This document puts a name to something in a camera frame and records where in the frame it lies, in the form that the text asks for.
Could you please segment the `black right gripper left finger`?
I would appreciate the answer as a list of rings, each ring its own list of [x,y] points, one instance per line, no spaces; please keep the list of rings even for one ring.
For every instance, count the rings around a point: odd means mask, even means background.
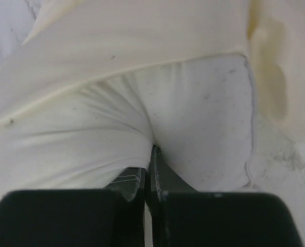
[[[103,189],[18,190],[0,200],[0,246],[143,246],[145,170]]]

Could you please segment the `cream yellow pillowcase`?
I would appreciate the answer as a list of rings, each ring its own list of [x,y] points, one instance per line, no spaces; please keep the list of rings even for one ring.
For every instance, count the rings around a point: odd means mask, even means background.
[[[262,114],[305,142],[305,1],[46,1],[0,65],[0,126],[89,82],[221,54],[248,58]]]

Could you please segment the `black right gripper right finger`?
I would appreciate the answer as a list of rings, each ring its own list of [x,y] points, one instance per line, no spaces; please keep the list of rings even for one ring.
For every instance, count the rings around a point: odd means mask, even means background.
[[[275,195],[199,192],[153,147],[146,180],[154,246],[302,246],[293,218]]]

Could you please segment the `white pillow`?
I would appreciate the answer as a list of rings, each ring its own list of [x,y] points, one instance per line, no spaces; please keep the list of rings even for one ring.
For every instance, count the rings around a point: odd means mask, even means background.
[[[240,56],[160,65],[87,85],[0,128],[0,199],[20,189],[104,188],[147,168],[153,145],[200,191],[261,189],[305,220],[305,159],[263,126],[252,156],[252,86]]]

